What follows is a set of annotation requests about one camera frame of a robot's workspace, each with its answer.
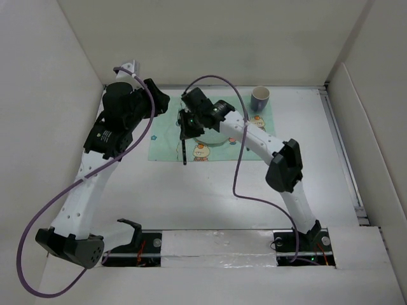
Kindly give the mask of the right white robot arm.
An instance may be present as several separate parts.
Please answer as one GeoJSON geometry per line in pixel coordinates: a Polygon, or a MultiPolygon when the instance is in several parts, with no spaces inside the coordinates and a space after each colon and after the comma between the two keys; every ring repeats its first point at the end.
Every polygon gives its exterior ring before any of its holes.
{"type": "Polygon", "coordinates": [[[321,224],[312,213],[303,188],[303,162],[300,145],[294,139],[280,140],[250,121],[231,104],[218,100],[215,104],[199,88],[181,95],[186,108],[179,111],[181,139],[191,139],[214,130],[240,142],[268,165],[266,183],[280,193],[297,232],[295,245],[309,250],[317,243],[321,224]]]}

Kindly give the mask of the green cartoon print cloth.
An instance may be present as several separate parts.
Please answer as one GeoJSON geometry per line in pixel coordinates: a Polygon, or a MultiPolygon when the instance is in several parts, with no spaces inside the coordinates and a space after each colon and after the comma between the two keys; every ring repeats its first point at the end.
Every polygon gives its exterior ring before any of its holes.
{"type": "MultiPolygon", "coordinates": [[[[273,112],[268,102],[261,112],[250,108],[251,97],[244,95],[243,101],[248,112],[249,121],[269,134],[275,135],[273,112]]],[[[177,122],[178,112],[184,107],[180,97],[170,98],[169,108],[165,114],[153,120],[151,142],[149,145],[150,161],[183,161],[180,140],[180,127],[177,122]]],[[[229,139],[218,146],[207,146],[192,139],[186,140],[186,155],[188,161],[231,161],[238,158],[240,143],[229,139]]]]}

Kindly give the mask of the purple ceramic mug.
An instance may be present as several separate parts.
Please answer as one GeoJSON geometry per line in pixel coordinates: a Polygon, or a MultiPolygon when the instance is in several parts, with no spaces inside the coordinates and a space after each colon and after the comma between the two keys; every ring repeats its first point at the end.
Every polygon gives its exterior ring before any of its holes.
{"type": "Polygon", "coordinates": [[[250,108],[254,112],[261,112],[266,107],[270,98],[270,91],[265,86],[257,86],[251,93],[250,108]]]}

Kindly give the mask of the light green floral plate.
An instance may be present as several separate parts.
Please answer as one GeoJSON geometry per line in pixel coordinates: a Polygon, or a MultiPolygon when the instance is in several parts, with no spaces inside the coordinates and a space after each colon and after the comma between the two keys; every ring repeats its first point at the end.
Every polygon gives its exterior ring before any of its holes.
{"type": "Polygon", "coordinates": [[[203,135],[194,137],[194,140],[198,143],[205,144],[207,146],[218,146],[223,144],[229,139],[227,135],[218,133],[214,130],[206,131],[203,135]]]}

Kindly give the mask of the steel fork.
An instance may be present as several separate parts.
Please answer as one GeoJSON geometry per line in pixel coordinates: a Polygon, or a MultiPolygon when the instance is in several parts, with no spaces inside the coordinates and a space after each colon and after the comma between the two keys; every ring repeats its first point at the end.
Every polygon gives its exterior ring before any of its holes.
{"type": "Polygon", "coordinates": [[[186,141],[184,139],[181,140],[181,147],[182,147],[182,158],[183,158],[183,165],[187,165],[187,155],[186,155],[186,141]]]}

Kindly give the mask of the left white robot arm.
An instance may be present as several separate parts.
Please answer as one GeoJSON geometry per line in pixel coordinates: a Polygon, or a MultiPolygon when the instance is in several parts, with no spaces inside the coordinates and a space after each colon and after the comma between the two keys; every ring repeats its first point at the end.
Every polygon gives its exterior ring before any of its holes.
{"type": "Polygon", "coordinates": [[[143,120],[163,114],[170,97],[151,79],[135,89],[126,82],[111,83],[102,96],[102,110],[85,140],[76,187],[50,227],[39,229],[35,240],[50,254],[86,269],[93,268],[106,242],[91,232],[92,218],[102,192],[133,142],[132,132],[143,120]]]}

